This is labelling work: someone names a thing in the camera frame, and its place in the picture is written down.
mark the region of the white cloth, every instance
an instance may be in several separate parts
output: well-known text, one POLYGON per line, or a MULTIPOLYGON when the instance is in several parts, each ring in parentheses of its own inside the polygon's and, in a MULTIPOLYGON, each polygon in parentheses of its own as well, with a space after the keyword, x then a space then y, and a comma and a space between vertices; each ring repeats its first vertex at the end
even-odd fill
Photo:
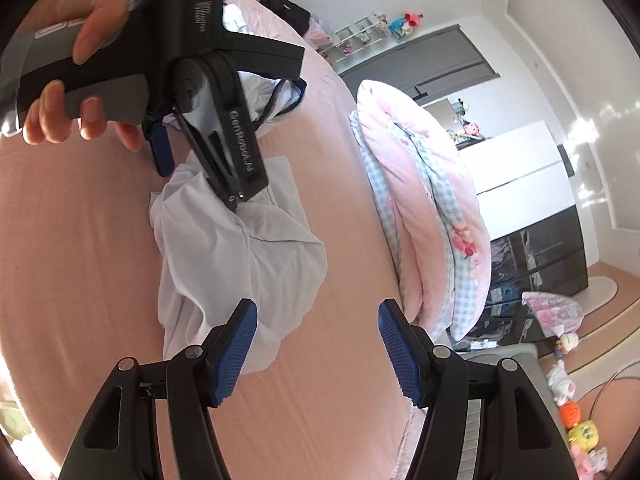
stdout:
MULTIPOLYGON (((249 27, 242 16, 242 12, 235 4, 228 4, 225 6, 222 13, 222 23, 226 30, 230 30, 231 32, 253 34, 251 30, 249 30, 249 27)), ((242 90, 244 91, 244 98, 246 100, 247 110, 249 111, 249 117, 252 121, 257 121, 262 116, 264 109, 269 103, 271 95, 280 80, 267 79, 251 72, 238 72, 238 76, 240 78, 242 90)), ((269 113, 268 117, 264 118, 264 123, 255 133, 255 136, 258 139, 266 134, 271 127, 280 118, 282 118, 282 116, 277 117, 281 111, 299 101, 302 97, 300 90, 290 81, 285 81, 279 91, 280 93, 277 95, 277 100, 274 103, 271 113, 269 113)), ((181 129, 173 114, 165 117, 163 122, 164 124, 170 124, 178 130, 181 129)))
POLYGON ((249 298, 258 306, 258 329, 242 373, 264 370, 311 309, 326 274, 324 245, 309 231, 287 159, 264 165, 270 185, 237 214, 212 192, 193 152, 152 196, 165 359, 200 344, 249 298))

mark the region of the dark cabinet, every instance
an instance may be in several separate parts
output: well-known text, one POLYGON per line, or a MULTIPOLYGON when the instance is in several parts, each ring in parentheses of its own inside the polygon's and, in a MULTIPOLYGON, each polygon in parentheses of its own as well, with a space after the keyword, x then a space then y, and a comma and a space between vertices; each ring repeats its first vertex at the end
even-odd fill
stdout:
POLYGON ((575 206, 492 243, 486 308, 456 350, 534 342, 545 338, 523 292, 573 296, 589 285, 575 206))
POLYGON ((405 41, 340 74, 354 98, 365 79, 382 81, 427 104, 499 77, 459 25, 405 41))

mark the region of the fingernail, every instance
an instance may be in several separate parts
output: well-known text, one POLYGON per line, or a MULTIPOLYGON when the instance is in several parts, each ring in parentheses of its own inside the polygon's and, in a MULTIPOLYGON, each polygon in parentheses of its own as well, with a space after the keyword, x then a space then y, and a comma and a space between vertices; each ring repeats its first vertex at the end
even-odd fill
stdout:
POLYGON ((102 117, 102 104, 97 97, 88 97, 82 102, 82 124, 90 124, 99 121, 102 117))
POLYGON ((29 107, 29 110, 27 111, 27 116, 24 118, 24 126, 26 126, 27 124, 31 123, 31 121, 33 120, 33 112, 35 110, 35 104, 36 104, 37 99, 31 103, 31 106, 29 107))
POLYGON ((100 47, 100 38, 98 36, 87 36, 78 46, 73 49, 73 60, 76 65, 82 65, 96 53, 100 47))
POLYGON ((62 81, 56 80, 44 87, 42 92, 42 100, 44 101, 44 110, 46 112, 54 112, 63 107, 65 95, 65 86, 62 81))

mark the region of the screw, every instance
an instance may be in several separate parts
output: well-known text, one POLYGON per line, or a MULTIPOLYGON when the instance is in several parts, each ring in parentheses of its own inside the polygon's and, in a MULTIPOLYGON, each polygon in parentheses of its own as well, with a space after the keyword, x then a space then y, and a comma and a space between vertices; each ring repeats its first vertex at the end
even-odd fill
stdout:
POLYGON ((446 359, 451 355, 451 350, 446 346, 436 346, 436 348, 433 349, 433 355, 438 359, 446 359))
POLYGON ((136 362, 131 357, 125 357, 118 363, 118 370, 126 372, 127 370, 131 370, 134 364, 136 364, 136 362))
POLYGON ((504 359, 502 361, 502 368, 504 368, 508 372, 514 372, 518 369, 518 363, 513 359, 504 359))
POLYGON ((200 345, 191 345, 187 346, 184 350, 184 354, 189 359, 195 359, 196 357, 200 357, 202 355, 202 346, 200 345))

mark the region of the gray wardrobe door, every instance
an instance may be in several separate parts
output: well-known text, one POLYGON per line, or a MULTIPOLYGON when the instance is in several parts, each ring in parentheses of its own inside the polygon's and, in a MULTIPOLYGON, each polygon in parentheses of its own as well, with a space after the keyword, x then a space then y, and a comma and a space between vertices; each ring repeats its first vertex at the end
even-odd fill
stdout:
POLYGON ((371 79, 420 104, 499 77, 457 25, 400 44, 340 76, 354 97, 360 83, 371 79))

